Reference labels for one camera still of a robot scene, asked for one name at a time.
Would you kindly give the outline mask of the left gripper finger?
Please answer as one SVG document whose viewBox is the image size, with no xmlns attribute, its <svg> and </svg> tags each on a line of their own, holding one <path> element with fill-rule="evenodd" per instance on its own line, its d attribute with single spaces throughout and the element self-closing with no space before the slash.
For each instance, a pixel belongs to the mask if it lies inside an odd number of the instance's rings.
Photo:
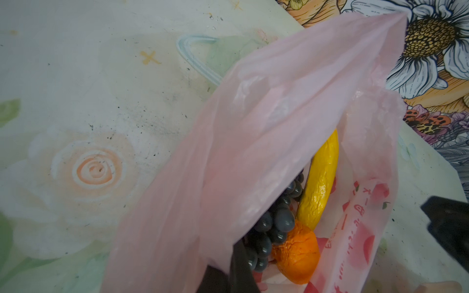
<svg viewBox="0 0 469 293">
<path fill-rule="evenodd" d="M 233 246 L 229 273 L 208 266 L 197 293 L 260 293 L 242 240 Z"/>
</svg>

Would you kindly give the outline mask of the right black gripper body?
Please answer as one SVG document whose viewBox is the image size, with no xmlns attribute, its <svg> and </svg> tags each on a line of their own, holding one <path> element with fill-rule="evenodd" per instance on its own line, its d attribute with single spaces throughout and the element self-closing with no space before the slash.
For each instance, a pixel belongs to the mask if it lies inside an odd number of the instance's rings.
<svg viewBox="0 0 469 293">
<path fill-rule="evenodd" d="M 465 271 L 469 270 L 469 204 L 431 196 L 421 205 L 428 232 Z"/>
</svg>

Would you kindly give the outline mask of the orange fake fruit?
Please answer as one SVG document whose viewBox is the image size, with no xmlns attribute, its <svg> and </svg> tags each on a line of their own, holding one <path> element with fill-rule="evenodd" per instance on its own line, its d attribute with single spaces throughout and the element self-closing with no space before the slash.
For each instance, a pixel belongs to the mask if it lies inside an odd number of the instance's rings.
<svg viewBox="0 0 469 293">
<path fill-rule="evenodd" d="M 273 246 L 273 259 L 278 270 L 294 284 L 307 284 L 320 260 L 320 248 L 315 233 L 296 220 L 287 240 Z"/>
</svg>

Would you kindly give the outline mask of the pink plastic bag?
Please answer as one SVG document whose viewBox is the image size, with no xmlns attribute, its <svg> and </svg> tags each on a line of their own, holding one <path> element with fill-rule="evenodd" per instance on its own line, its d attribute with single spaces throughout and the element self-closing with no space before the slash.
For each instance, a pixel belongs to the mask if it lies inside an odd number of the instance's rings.
<svg viewBox="0 0 469 293">
<path fill-rule="evenodd" d="M 359 293 L 398 193 L 405 105 L 385 82 L 407 15 L 344 13 L 254 51 L 122 221 L 104 293 L 194 293 L 334 131 L 340 161 L 328 237 L 308 293 Z"/>
</svg>

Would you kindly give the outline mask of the yellow fake banana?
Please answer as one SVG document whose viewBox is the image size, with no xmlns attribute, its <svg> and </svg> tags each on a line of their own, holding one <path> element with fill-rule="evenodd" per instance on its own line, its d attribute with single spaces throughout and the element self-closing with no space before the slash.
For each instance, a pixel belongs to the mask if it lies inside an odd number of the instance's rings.
<svg viewBox="0 0 469 293">
<path fill-rule="evenodd" d="M 335 130 L 311 160 L 305 190 L 296 218 L 314 230 L 332 192 L 339 157 L 338 132 Z"/>
</svg>

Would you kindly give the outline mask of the pink faceted plastic bowl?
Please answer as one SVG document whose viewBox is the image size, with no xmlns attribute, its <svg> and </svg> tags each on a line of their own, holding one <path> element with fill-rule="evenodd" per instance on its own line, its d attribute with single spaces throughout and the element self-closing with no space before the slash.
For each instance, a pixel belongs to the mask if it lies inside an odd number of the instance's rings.
<svg viewBox="0 0 469 293">
<path fill-rule="evenodd" d="M 456 281 L 422 283 L 414 293 L 462 293 L 462 285 Z"/>
</svg>

